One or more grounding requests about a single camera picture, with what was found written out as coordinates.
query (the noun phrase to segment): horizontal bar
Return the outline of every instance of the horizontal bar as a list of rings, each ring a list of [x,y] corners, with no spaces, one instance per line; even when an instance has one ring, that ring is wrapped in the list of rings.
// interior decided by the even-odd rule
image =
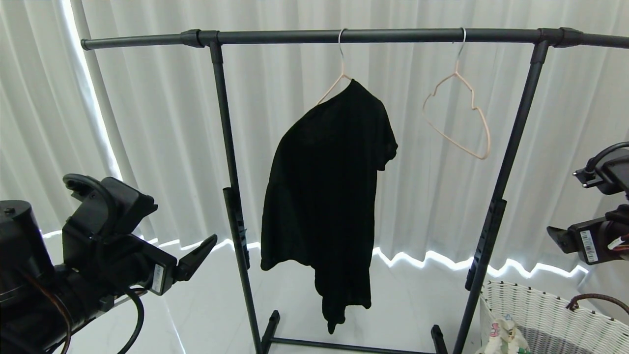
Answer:
[[[465,32],[466,42],[537,43],[541,36],[540,30],[469,28],[465,29]],[[202,45],[208,45],[217,37],[220,44],[336,43],[338,30],[219,31],[218,34],[216,31],[198,31],[198,41]],[[583,33],[581,39],[581,45],[629,49],[629,37]],[[462,40],[463,33],[460,28],[345,30],[341,36],[343,43],[461,42]],[[81,45],[86,50],[175,44],[184,44],[182,33],[81,40]]]
[[[337,43],[339,30],[218,32],[222,44]],[[466,42],[535,43],[538,30],[465,29]],[[345,30],[343,43],[461,42],[460,28],[408,28],[395,30]]]
[[[315,348],[327,348],[327,349],[359,351],[361,353],[434,354],[434,353],[425,353],[423,351],[408,351],[408,350],[395,350],[395,349],[385,349],[385,348],[373,348],[373,347],[370,347],[370,346],[358,346],[358,345],[348,345],[348,344],[325,343],[325,342],[320,342],[320,341],[291,340],[291,339],[288,339],[288,338],[278,338],[278,337],[272,337],[270,340],[271,340],[272,343],[301,345],[301,346],[312,346],[312,347],[315,347]]]

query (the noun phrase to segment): clothing rack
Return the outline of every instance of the clothing rack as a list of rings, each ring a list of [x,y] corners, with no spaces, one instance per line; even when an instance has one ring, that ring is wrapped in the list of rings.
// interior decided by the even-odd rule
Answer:
[[[470,28],[467,32],[466,42],[492,42],[492,43],[530,43],[533,44],[528,76],[522,92],[520,106],[516,113],[511,136],[504,154],[502,166],[498,174],[496,187],[489,203],[489,209],[482,227],[481,236],[474,255],[472,266],[467,274],[465,288],[469,291],[467,305],[461,320],[457,341],[454,346],[454,354],[461,354],[467,334],[469,332],[476,304],[478,303],[481,288],[489,259],[496,243],[498,229],[502,221],[506,200],[503,199],[504,190],[509,179],[513,161],[515,160],[520,139],[526,124],[526,118],[531,108],[535,88],[540,78],[542,66],[549,47],[565,48],[576,45],[592,45],[598,47],[613,47],[629,49],[629,37],[610,35],[596,35],[583,33],[572,28],[539,28],[537,30],[515,29],[485,29]],[[227,207],[231,236],[236,250],[236,259],[240,280],[245,295],[245,305],[253,336],[253,345],[256,354],[268,354],[271,344],[290,344],[310,346],[317,348],[330,348],[339,350],[361,351],[364,353],[390,353],[390,354],[428,354],[419,351],[393,350],[386,348],[373,348],[368,346],[344,345],[319,341],[294,340],[275,336],[279,324],[279,311],[271,314],[269,323],[262,337],[253,306],[253,296],[247,270],[250,267],[247,242],[245,239],[245,224],[242,214],[242,202],[240,188],[238,186],[238,173],[236,169],[236,157],[234,153],[233,136],[231,134],[230,112],[225,86],[225,72],[223,71],[223,45],[230,44],[281,44],[281,43],[414,43],[414,42],[461,42],[464,40],[463,31],[460,28],[446,29],[400,29],[400,30],[345,30],[339,38],[338,30],[299,30],[299,31],[201,31],[189,30],[171,35],[150,35],[139,37],[105,38],[95,40],[81,40],[85,50],[115,48],[115,47],[139,47],[148,45],[187,45],[190,47],[209,47],[211,60],[214,66],[214,78],[216,92],[223,126],[223,138],[227,154],[227,166],[231,186],[223,189]],[[436,354],[447,354],[443,340],[443,334],[438,325],[434,325],[431,335],[435,345]]]

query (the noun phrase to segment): pink hanger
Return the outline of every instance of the pink hanger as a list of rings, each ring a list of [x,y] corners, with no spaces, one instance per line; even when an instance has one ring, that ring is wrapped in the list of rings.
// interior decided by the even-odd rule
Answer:
[[[336,87],[336,85],[341,81],[342,78],[348,79],[350,81],[352,80],[351,77],[345,75],[345,56],[343,55],[343,48],[341,48],[341,35],[346,29],[347,28],[344,28],[341,30],[341,32],[338,33],[338,50],[341,52],[341,76],[338,77],[338,79],[332,84],[332,87],[330,87],[328,91],[326,91],[326,93],[323,95],[323,97],[321,97],[319,102],[316,103],[317,105],[323,102],[323,100],[330,94],[330,92],[332,92],[334,87]]]
[[[448,139],[451,143],[453,143],[454,145],[458,146],[459,148],[461,148],[463,151],[467,152],[468,154],[476,157],[477,159],[485,160],[489,156],[489,153],[491,152],[491,134],[489,133],[489,126],[487,126],[487,120],[485,119],[485,114],[483,114],[482,110],[479,107],[476,107],[474,105],[474,88],[472,87],[472,85],[470,85],[467,82],[467,80],[465,80],[465,78],[463,76],[461,76],[461,74],[459,74],[459,59],[461,57],[461,52],[463,51],[463,46],[465,45],[465,39],[467,37],[467,32],[465,31],[465,28],[461,28],[461,29],[463,30],[463,43],[461,44],[461,49],[459,49],[459,54],[457,56],[457,62],[454,65],[454,72],[452,74],[448,75],[445,79],[439,81],[439,83],[435,86],[434,92],[432,92],[431,94],[428,95],[428,97],[426,97],[426,100],[424,101],[424,104],[421,107],[421,112],[422,112],[422,115],[424,116],[424,119],[426,120],[426,122],[428,122],[428,124],[430,124],[430,126],[433,127],[433,129],[435,129],[444,138]],[[485,155],[483,155],[483,156],[480,156],[480,155],[477,155],[477,154],[473,153],[468,148],[466,148],[466,147],[460,145],[458,142],[452,140],[452,138],[450,138],[449,136],[445,135],[445,133],[443,133],[441,130],[439,130],[437,127],[435,127],[434,124],[432,124],[432,122],[426,117],[426,102],[428,102],[428,100],[431,97],[435,97],[437,95],[437,89],[439,88],[439,86],[441,86],[441,84],[443,84],[444,82],[448,81],[452,77],[456,77],[457,79],[459,79],[466,86],[466,88],[468,90],[470,90],[470,92],[472,93],[472,100],[470,102],[470,107],[471,107],[471,109],[473,111],[478,112],[478,115],[481,117],[482,124],[483,124],[483,126],[485,128],[485,134],[487,135],[487,149],[485,150]]]

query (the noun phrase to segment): hanger hook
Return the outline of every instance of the hanger hook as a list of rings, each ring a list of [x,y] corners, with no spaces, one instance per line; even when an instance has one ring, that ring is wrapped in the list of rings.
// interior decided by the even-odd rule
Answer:
[[[463,43],[461,43],[461,48],[459,49],[459,54],[457,55],[457,61],[459,61],[459,59],[461,58],[461,52],[463,52],[463,47],[465,46],[465,40],[467,40],[467,31],[465,30],[464,27],[461,27],[461,30],[463,30]]]
[[[343,28],[341,30],[341,32],[338,32],[338,51],[341,52],[341,63],[343,65],[343,73],[345,73],[345,56],[343,55],[343,47],[341,47],[341,35],[343,34],[343,31],[345,31],[347,28]]]

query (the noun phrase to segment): white sticker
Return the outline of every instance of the white sticker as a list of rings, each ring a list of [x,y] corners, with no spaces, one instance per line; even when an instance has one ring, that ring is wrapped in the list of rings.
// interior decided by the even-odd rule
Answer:
[[[153,272],[153,284],[151,289],[156,293],[162,292],[162,280],[164,278],[164,268],[160,265],[155,265],[155,271]]]
[[[615,249],[616,246],[620,246],[621,244],[623,244],[623,242],[625,242],[625,240],[623,240],[623,236],[620,236],[619,238],[612,241],[609,245],[607,245],[607,248]]]
[[[587,261],[590,263],[598,262],[598,255],[589,230],[581,231],[581,240],[583,241],[583,248],[586,250]]]

